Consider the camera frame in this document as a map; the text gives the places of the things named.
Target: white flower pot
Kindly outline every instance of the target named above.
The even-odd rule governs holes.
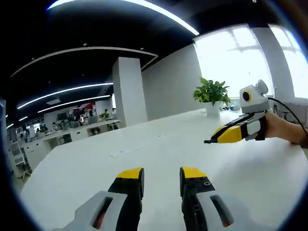
[[[207,116],[219,117],[220,107],[222,102],[215,102],[213,105],[212,102],[204,103]]]

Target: black ceiling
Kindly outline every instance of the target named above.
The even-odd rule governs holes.
[[[148,1],[182,18],[200,34],[238,23],[251,26],[279,23],[261,1]],[[6,65],[1,79],[4,84],[0,88],[1,96],[7,100],[8,124],[25,115],[32,119],[38,110],[48,107],[45,101],[40,101],[16,110],[23,102],[66,88],[108,82],[119,56],[140,58],[141,66],[153,58],[129,51],[73,51],[39,60],[14,74],[39,57],[67,49],[118,47],[157,54],[155,63],[189,45],[194,38],[193,33],[168,17],[121,0],[76,0],[48,11],[52,0],[10,2],[7,8],[10,24],[4,28],[8,51],[4,54]],[[106,90],[113,93],[112,87]],[[59,97],[65,103],[101,93],[100,88],[95,88]]]

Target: office desk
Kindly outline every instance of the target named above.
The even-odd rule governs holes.
[[[40,139],[34,140],[30,143],[25,143],[21,147],[24,148],[26,157],[28,159],[32,171],[39,165],[39,163],[47,156],[47,154],[59,146],[59,138],[63,135],[70,134],[72,141],[87,138],[90,136],[89,129],[106,126],[112,123],[118,123],[119,120],[106,120],[98,123],[72,128],[66,131],[57,131],[50,135],[44,136]]]
[[[117,174],[144,167],[141,231],[184,231],[180,167],[204,171],[214,187],[244,203],[254,221],[277,228],[307,182],[308,161],[297,145],[277,138],[204,144],[221,125],[238,117],[201,111],[170,116],[56,147],[26,182],[21,198],[44,229],[73,220],[75,210]]]

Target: potted plant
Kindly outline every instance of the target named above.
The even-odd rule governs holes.
[[[206,80],[200,77],[202,86],[197,87],[197,90],[193,92],[194,100],[198,100],[201,103],[205,103],[206,113],[209,116],[219,116],[219,107],[222,103],[228,105],[230,98],[228,97],[225,81],[219,83],[218,81]]]

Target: black cable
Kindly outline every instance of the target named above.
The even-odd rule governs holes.
[[[308,137],[307,130],[306,130],[305,127],[302,125],[302,123],[299,121],[299,119],[298,119],[297,116],[294,114],[294,112],[292,112],[292,110],[291,110],[287,105],[285,105],[284,103],[280,102],[279,100],[276,100],[276,99],[271,98],[271,97],[268,97],[268,99],[269,99],[269,100],[276,101],[276,102],[280,103],[282,106],[284,106],[286,109],[288,109],[289,112],[291,112],[292,115],[295,117],[295,119],[298,121],[298,123],[300,124],[300,126],[303,128],[303,130],[304,130],[306,136]]]

